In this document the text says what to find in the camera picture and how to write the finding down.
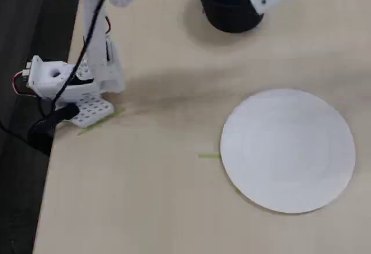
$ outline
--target black cylinder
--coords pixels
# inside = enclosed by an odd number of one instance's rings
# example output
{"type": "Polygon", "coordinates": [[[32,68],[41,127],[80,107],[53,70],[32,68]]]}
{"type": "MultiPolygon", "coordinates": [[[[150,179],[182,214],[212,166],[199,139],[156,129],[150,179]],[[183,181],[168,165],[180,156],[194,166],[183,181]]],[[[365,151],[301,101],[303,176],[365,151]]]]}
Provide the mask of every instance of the black cylinder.
{"type": "Polygon", "coordinates": [[[245,32],[255,28],[263,19],[250,0],[201,0],[206,17],[224,32],[245,32]]]}

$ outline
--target wooden table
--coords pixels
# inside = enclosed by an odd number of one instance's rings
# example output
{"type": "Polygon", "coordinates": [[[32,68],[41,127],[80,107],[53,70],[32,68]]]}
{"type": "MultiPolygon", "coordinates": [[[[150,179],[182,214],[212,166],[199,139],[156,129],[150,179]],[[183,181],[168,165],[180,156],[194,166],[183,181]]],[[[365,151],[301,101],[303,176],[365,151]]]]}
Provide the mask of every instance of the wooden table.
{"type": "MultiPolygon", "coordinates": [[[[120,115],[57,131],[36,254],[369,253],[369,0],[287,0],[247,34],[215,30],[199,0],[110,8],[127,88],[120,115]],[[331,205],[300,216],[261,209],[217,154],[223,123],[272,88],[320,95],[354,134],[357,165],[331,205]]],[[[82,42],[77,20],[74,59],[82,42]]]]}

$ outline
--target white plate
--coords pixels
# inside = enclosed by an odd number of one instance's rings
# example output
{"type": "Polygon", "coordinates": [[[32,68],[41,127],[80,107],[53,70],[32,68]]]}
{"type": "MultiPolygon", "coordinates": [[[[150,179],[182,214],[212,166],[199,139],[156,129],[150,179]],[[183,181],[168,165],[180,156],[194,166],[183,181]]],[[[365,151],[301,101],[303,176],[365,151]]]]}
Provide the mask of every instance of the white plate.
{"type": "Polygon", "coordinates": [[[277,212],[327,205],[345,189],[355,165],[346,121],[300,90],[268,90],[243,101],[224,125],[220,148],[236,187],[277,212]]]}

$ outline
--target green tape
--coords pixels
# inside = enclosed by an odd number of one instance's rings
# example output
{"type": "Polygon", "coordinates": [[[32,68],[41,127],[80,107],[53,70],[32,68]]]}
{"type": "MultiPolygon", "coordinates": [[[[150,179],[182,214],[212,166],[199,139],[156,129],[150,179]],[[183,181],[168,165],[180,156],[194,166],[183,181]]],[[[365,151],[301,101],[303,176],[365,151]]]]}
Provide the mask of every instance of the green tape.
{"type": "Polygon", "coordinates": [[[101,119],[100,121],[96,122],[95,124],[88,126],[87,128],[85,128],[82,131],[80,131],[79,133],[77,133],[77,135],[88,133],[92,129],[96,128],[97,126],[100,126],[104,122],[107,122],[108,120],[116,117],[117,115],[119,115],[119,114],[121,114],[123,112],[125,112],[125,108],[119,109],[119,110],[113,112],[111,115],[108,115],[105,118],[101,119]]]}
{"type": "Polygon", "coordinates": [[[221,159],[221,155],[218,154],[199,154],[198,158],[207,158],[207,159],[221,159]]]}

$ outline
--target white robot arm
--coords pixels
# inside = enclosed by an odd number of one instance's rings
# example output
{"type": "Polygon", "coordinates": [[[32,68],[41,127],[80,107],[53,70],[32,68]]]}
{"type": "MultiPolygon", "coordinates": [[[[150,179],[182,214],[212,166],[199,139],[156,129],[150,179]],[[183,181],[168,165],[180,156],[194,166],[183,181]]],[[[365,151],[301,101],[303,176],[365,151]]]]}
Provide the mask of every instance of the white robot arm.
{"type": "MultiPolygon", "coordinates": [[[[115,6],[127,6],[133,0],[110,0],[115,6]]],[[[265,12],[281,0],[250,0],[259,13],[265,12]]],[[[85,36],[88,33],[99,0],[82,0],[85,36]]],[[[110,34],[106,34],[107,16],[104,6],[97,16],[96,25],[81,65],[72,81],[56,102],[56,109],[74,103],[79,108],[70,121],[85,128],[114,112],[111,103],[103,100],[104,92],[120,93],[124,90],[124,76],[116,47],[110,34]]],[[[62,61],[44,62],[34,56],[30,65],[28,85],[41,98],[53,100],[67,78],[73,64],[62,61]]]]}

